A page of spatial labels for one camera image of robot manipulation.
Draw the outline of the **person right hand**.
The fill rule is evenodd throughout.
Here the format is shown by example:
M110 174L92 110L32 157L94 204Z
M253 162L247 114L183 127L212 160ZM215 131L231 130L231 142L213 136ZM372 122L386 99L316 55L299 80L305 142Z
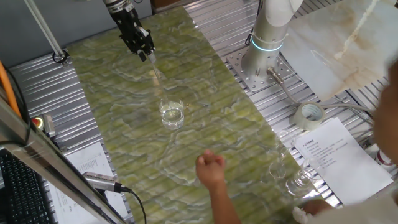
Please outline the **person right hand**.
M311 215L316 215L322 211L332 209L333 207L324 200L316 199L304 203L303 210Z

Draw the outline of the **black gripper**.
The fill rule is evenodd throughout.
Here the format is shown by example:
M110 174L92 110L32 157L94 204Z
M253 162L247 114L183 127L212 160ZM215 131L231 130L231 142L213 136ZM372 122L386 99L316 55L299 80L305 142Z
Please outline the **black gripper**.
M150 30L143 28L134 8L111 13L111 17L121 32L120 38L132 53L137 54L142 62L146 61L146 55L149 60L156 59Z

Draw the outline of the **person left hand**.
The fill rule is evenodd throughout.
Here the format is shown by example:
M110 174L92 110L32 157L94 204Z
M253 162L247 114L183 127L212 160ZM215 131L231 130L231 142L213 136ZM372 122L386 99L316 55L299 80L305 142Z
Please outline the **person left hand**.
M195 169L199 181L211 192L225 186L225 160L221 155L206 149L197 157Z

